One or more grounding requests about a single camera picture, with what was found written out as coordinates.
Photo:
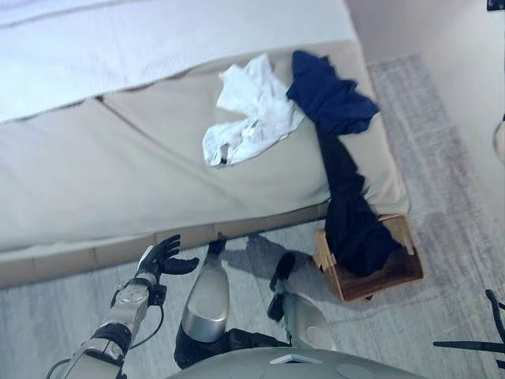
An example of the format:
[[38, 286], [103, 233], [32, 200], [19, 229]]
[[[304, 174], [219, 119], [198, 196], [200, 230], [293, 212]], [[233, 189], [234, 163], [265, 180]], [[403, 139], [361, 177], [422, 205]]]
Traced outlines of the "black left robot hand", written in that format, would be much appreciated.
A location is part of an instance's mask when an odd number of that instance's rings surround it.
[[142, 255], [135, 277], [152, 276], [158, 283], [162, 274], [181, 276], [191, 273], [200, 263], [197, 257], [177, 258], [180, 253], [181, 236], [172, 235], [155, 246], [150, 246]]

